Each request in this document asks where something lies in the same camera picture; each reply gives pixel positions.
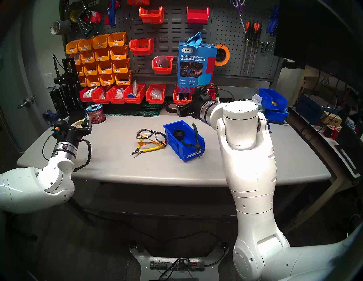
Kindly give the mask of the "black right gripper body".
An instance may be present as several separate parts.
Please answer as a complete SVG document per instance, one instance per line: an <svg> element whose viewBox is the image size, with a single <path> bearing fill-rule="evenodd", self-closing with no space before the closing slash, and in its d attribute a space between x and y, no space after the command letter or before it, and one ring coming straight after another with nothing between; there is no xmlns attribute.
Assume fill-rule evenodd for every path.
<svg viewBox="0 0 363 281"><path fill-rule="evenodd" d="M191 102L182 106L182 117L200 118L201 110L205 103L206 95L192 95Z"/></svg>

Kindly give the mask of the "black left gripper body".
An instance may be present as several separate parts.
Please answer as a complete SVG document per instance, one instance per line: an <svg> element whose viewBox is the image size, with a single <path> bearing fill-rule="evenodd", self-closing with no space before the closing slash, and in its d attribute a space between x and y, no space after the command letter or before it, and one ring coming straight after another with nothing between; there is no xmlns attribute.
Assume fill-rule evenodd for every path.
<svg viewBox="0 0 363 281"><path fill-rule="evenodd" d="M58 143L77 143L84 136L91 134L92 127L92 124L88 124L86 127L82 128L76 128L67 124L58 124Z"/></svg>

